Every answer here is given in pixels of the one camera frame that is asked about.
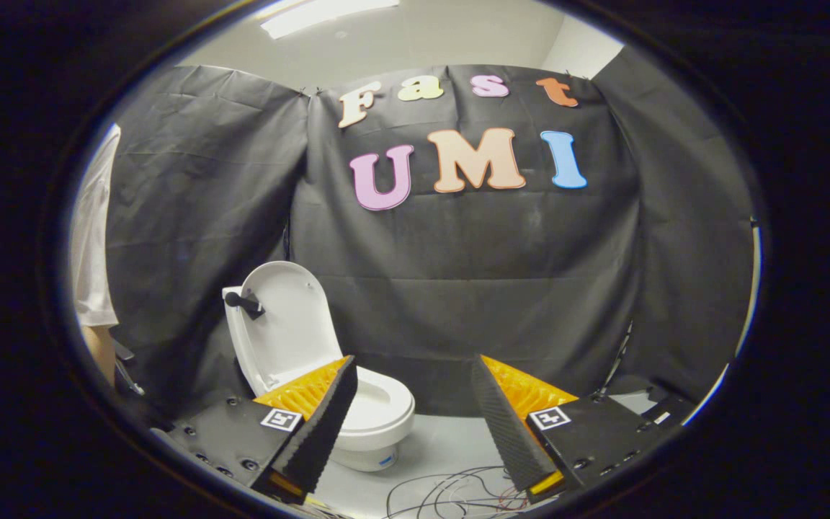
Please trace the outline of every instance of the person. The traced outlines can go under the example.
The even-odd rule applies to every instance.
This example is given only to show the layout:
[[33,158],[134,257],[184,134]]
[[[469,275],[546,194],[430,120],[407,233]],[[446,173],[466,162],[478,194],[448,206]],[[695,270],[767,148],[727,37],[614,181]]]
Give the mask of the person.
[[99,370],[115,387],[115,346],[108,329],[118,325],[108,289],[104,238],[111,197],[111,168],[121,129],[112,125],[85,171],[70,224],[73,305],[82,337]]

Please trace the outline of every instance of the cable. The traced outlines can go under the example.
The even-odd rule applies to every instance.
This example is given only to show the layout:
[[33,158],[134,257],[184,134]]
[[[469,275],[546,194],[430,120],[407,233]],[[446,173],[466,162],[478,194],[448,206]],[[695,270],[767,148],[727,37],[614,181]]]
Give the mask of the cable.
[[[458,473],[456,473],[456,474],[454,474],[454,475],[451,475],[451,476],[450,476],[450,477],[448,477],[448,478],[447,478],[447,480],[445,480],[445,481],[448,481],[448,480],[454,479],[454,477],[461,476],[461,475],[462,475],[462,476],[473,476],[473,477],[475,477],[476,479],[480,480],[480,483],[482,483],[482,489],[484,489],[484,490],[485,490],[485,492],[486,492],[488,495],[490,495],[490,496],[493,496],[493,497],[494,497],[494,496],[495,496],[495,494],[494,494],[494,493],[491,493],[491,492],[490,492],[490,490],[488,490],[488,487],[487,487],[487,486],[485,486],[485,479],[482,479],[482,477],[481,477],[481,476],[476,476],[476,475],[477,475],[478,473],[480,473],[480,472],[484,472],[484,471],[486,471],[486,470],[493,470],[493,469],[501,469],[501,467],[500,467],[500,466],[487,466],[487,467],[476,467],[475,469],[466,469],[466,470],[464,470],[464,471],[462,471],[462,472],[458,472]],[[441,489],[441,492],[438,492],[438,496],[437,496],[437,498],[435,498],[434,500],[438,500],[438,499],[440,499],[440,497],[441,497],[442,493],[444,493],[444,490],[449,489],[449,487],[451,487],[452,485],[454,485],[454,483],[457,483],[458,481],[462,481],[462,480],[463,480],[463,479],[462,479],[462,477],[461,477],[461,479],[454,479],[454,480],[452,480],[452,482],[448,483],[448,484],[447,484],[447,486],[446,486],[446,487],[444,487],[444,489]],[[428,502],[428,499],[429,499],[429,498],[431,498],[431,495],[432,495],[432,494],[434,494],[435,490],[438,490],[438,487],[441,487],[441,485],[444,485],[445,481],[441,481],[440,483],[438,483],[437,485],[435,485],[435,486],[434,486],[434,489],[432,489],[432,490],[431,490],[431,492],[428,492],[428,495],[427,495],[427,496],[425,496],[425,497],[424,497],[424,500],[422,500],[422,501],[421,501],[421,505],[422,505],[422,506],[424,506],[424,505],[425,505],[425,503],[426,503],[426,502]],[[434,507],[434,512],[435,512],[435,513],[437,513],[438,515],[440,515],[440,513],[438,513],[438,510],[437,510],[437,507],[436,507],[436,506]],[[419,509],[419,510],[418,510],[418,513],[416,513],[416,514],[415,514],[415,519],[421,519],[421,509]]]
[[[477,502],[478,500],[497,500],[497,499],[498,498],[478,498],[478,499],[474,499],[474,500],[468,500],[468,502],[459,502],[459,500],[442,500],[441,502],[437,502],[437,504],[438,505],[456,505],[457,503],[460,503],[461,505],[481,506],[481,507],[484,507],[484,508],[494,508],[494,509],[500,510],[500,512],[496,512],[496,513],[494,513],[494,515],[498,515],[501,512],[508,512],[507,509],[503,509],[498,505],[485,505],[484,503],[478,503]],[[426,506],[431,506],[431,505],[409,506],[409,508],[403,508],[402,510],[396,510],[394,513],[390,513],[390,515],[387,515],[387,516],[383,517],[382,519],[392,519],[393,517],[399,515],[399,513],[411,512],[412,510],[419,509],[419,508],[424,508]]]
[[[479,466],[479,467],[475,467],[474,469],[467,469],[467,470],[465,470],[464,472],[470,472],[470,471],[472,471],[472,470],[475,470],[475,471],[480,471],[480,470],[492,470],[492,469],[502,469],[502,468],[503,468],[503,466]],[[412,477],[412,479],[407,479],[407,480],[405,480],[405,481],[403,481],[403,482],[399,483],[398,485],[396,485],[396,486],[392,487],[392,489],[390,489],[390,490],[389,490],[389,493],[388,493],[388,494],[386,494],[386,517],[390,517],[390,516],[392,516],[392,515],[393,515],[393,513],[390,513],[390,512],[389,512],[389,500],[392,498],[392,496],[393,496],[393,492],[395,492],[395,491],[396,491],[396,489],[398,489],[399,487],[401,487],[401,486],[405,485],[406,483],[412,483],[412,481],[418,481],[419,479],[428,479],[428,477],[441,477],[441,476],[446,476],[448,479],[450,479],[450,477],[451,477],[451,476],[457,476],[457,475],[451,475],[451,474],[429,474],[428,476]],[[485,492],[488,492],[488,489],[485,487],[485,482],[484,482],[484,481],[482,481],[482,487],[485,489]],[[494,496],[494,494],[493,494],[493,493],[491,493],[491,492],[488,492],[488,495]]]
[[[517,506],[517,507],[512,506],[512,503],[514,503],[515,500],[520,500],[521,499],[521,494],[524,493],[524,492],[517,492],[517,490],[514,488],[514,486],[511,486],[506,492],[504,492],[501,495],[495,494],[495,493],[491,492],[490,489],[488,489],[488,486],[486,485],[485,479],[482,479],[482,477],[478,476],[478,474],[481,473],[481,472],[485,472],[485,471],[488,471],[488,470],[494,470],[494,469],[503,469],[504,479],[509,479],[509,480],[511,479],[510,475],[507,472],[507,469],[505,469],[504,466],[479,466],[479,467],[473,467],[473,469],[466,469],[466,470],[460,471],[460,472],[455,473],[455,474],[432,474],[432,475],[428,475],[428,476],[412,477],[412,479],[407,479],[405,481],[402,481],[401,483],[398,483],[398,484],[396,484],[396,486],[392,487],[392,489],[389,490],[389,493],[386,494],[386,516],[383,517],[383,519],[391,519],[392,517],[394,517],[396,515],[399,515],[399,513],[411,512],[411,510],[418,510],[418,513],[416,513],[416,519],[421,519],[421,510],[424,509],[427,506],[434,507],[434,513],[436,513],[436,515],[438,517],[441,517],[441,519],[447,519],[447,517],[445,517],[441,513],[441,510],[438,508],[438,505],[445,505],[445,503],[448,503],[448,505],[457,505],[457,507],[463,513],[463,515],[460,517],[460,519],[465,519],[465,517],[467,517],[468,513],[470,513],[470,506],[478,506],[478,507],[485,507],[485,508],[495,509],[496,512],[494,512],[494,513],[484,513],[484,515],[490,515],[491,519],[494,519],[494,517],[496,517],[498,515],[501,515],[502,513],[514,512],[515,510],[521,510],[521,509],[524,508],[524,506],[527,506],[527,498],[526,497],[524,498],[524,500],[523,500],[523,502],[521,503],[520,506]],[[391,512],[390,503],[391,503],[391,500],[392,500],[393,492],[395,492],[397,489],[399,489],[399,487],[402,487],[403,485],[406,485],[408,483],[412,483],[413,481],[418,481],[420,479],[428,479],[429,477],[444,477],[444,479],[438,481],[435,484],[435,486],[432,487],[431,492],[428,492],[428,494],[425,495],[424,499],[421,500],[420,505],[411,506],[411,507],[408,507],[408,508],[404,508],[402,510],[396,510],[395,512]],[[459,487],[454,487],[454,486],[457,485],[458,482],[462,482],[465,479],[467,479],[467,477],[475,477],[475,479],[480,480],[480,484],[482,486],[482,489],[485,490],[486,494],[488,494],[488,496],[490,496],[490,497],[488,497],[488,498],[478,498],[478,499],[473,499],[473,500],[465,500],[465,499],[461,499],[461,500],[456,500],[456,499],[441,500],[442,496],[444,495],[445,490],[450,492],[450,498],[454,497],[454,494],[456,492],[458,492],[458,490],[462,490],[463,487],[464,487],[463,485],[461,485]],[[512,490],[516,490],[516,492],[514,493],[514,495],[509,495]],[[434,502],[429,502],[429,499],[431,499],[431,496],[434,493],[436,493],[436,495],[434,496]],[[481,502],[481,500],[493,500],[493,502],[495,502],[495,500],[497,500],[498,505],[484,505],[483,503],[478,503],[478,502]]]

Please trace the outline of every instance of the foam letter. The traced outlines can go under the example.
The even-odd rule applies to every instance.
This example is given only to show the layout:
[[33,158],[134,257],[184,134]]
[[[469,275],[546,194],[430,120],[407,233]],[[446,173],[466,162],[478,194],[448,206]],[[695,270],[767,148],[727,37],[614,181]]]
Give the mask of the foam letter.
[[574,141],[572,135],[562,131],[544,131],[540,133],[540,138],[549,142],[550,151],[553,152],[553,161],[556,162],[556,176],[553,177],[553,184],[565,187],[567,190],[586,187],[587,180],[579,173],[576,155],[572,151]]
[[368,85],[361,86],[355,91],[351,91],[339,98],[345,108],[345,114],[342,121],[339,123],[339,128],[349,127],[356,122],[363,121],[367,116],[365,111],[360,108],[370,108],[373,106],[373,92],[380,89],[380,82],[374,81]]
[[393,160],[393,172],[396,175],[396,186],[391,191],[381,193],[376,190],[373,164],[380,158],[377,154],[360,155],[350,162],[354,170],[354,193],[358,203],[369,210],[392,209],[404,203],[411,192],[412,181],[409,174],[409,155],[415,148],[408,144],[389,148],[386,156]]
[[497,190],[523,187],[527,180],[517,171],[511,139],[514,132],[508,128],[489,128],[482,134],[478,148],[473,148],[456,130],[441,130],[428,134],[428,141],[437,146],[440,178],[434,184],[438,193],[461,191],[465,183],[457,176],[457,167],[472,187],[482,187],[485,172],[491,165],[488,185]]
[[579,101],[577,101],[577,99],[574,99],[573,97],[566,97],[566,92],[568,91],[569,86],[564,83],[560,83],[556,80],[556,78],[541,79],[540,81],[537,81],[537,85],[540,85],[546,89],[546,95],[550,96],[551,102],[555,102],[557,105],[563,106],[579,106]]
[[473,93],[480,97],[504,97],[508,95],[508,87],[498,76],[473,76],[470,79]]
[[441,97],[444,93],[441,89],[441,82],[435,76],[415,76],[402,81],[401,85],[405,87],[399,91],[399,99],[402,101],[434,99]]

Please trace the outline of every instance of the toilet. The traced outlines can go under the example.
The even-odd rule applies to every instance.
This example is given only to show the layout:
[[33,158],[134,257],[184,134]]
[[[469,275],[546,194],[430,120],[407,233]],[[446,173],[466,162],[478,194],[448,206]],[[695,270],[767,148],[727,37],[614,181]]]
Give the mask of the toilet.
[[[231,305],[229,293],[243,305]],[[264,263],[222,296],[241,372],[256,396],[344,357],[322,285],[302,266]],[[415,398],[394,378],[360,366],[357,376],[357,393],[330,459],[360,471],[387,469],[398,460],[399,441],[411,433]]]

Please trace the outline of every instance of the black handle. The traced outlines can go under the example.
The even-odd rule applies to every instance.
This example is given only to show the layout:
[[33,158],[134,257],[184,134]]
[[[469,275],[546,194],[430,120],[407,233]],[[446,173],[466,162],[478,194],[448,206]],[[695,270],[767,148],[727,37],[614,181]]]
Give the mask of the black handle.
[[240,309],[245,310],[252,321],[264,315],[264,307],[260,302],[242,298],[235,292],[227,293],[225,301],[229,306],[239,306]]

